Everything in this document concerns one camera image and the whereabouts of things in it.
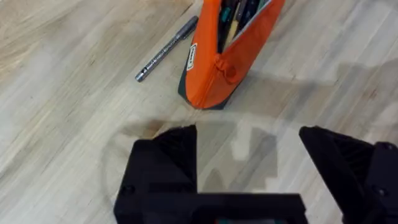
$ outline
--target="wooden surface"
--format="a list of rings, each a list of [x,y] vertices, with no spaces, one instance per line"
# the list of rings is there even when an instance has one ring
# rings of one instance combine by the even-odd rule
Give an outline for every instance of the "wooden surface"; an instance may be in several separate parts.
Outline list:
[[[0,1],[0,223],[115,223],[134,140],[192,123],[201,191],[299,192],[310,223],[341,223],[298,130],[398,143],[396,2],[287,0],[226,109],[196,111],[189,39],[134,76],[201,1]]]

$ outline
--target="pencil case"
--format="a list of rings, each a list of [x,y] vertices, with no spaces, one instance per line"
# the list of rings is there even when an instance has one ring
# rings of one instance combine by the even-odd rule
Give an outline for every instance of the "pencil case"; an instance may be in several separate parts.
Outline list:
[[[178,93],[197,109],[223,109],[271,34],[284,0],[270,0],[218,53],[221,0],[204,0]]]

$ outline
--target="wooden table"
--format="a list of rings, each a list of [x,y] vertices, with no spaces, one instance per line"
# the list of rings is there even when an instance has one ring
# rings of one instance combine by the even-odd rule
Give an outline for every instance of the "wooden table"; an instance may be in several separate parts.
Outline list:
[[[0,223],[115,223],[134,140],[192,123],[202,192],[299,192],[310,223],[341,223],[298,130],[398,143],[396,2],[287,0],[226,109],[197,111],[190,39],[134,76],[201,1],[0,1]]]

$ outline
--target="pen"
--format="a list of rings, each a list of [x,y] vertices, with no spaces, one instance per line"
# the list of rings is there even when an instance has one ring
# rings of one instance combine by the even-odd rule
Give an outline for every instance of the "pen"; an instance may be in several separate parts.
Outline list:
[[[180,42],[187,38],[196,28],[198,17],[193,16],[173,37],[172,40],[160,50],[159,53],[136,75],[136,80],[142,82],[153,69],[163,60],[163,58]]]
[[[246,7],[244,8],[242,18],[239,21],[238,31],[243,29],[243,27],[255,15],[255,13],[257,12],[258,5],[259,5],[259,0],[248,0],[248,2],[246,3]]]

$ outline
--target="pencil case label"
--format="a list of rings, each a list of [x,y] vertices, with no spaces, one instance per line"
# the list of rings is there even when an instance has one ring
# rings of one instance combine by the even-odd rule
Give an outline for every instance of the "pencil case label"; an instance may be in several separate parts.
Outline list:
[[[188,57],[188,62],[187,62],[187,71],[193,69],[193,61],[195,60],[195,54],[197,52],[197,46],[198,44],[195,43],[190,47],[189,50],[189,57]]]

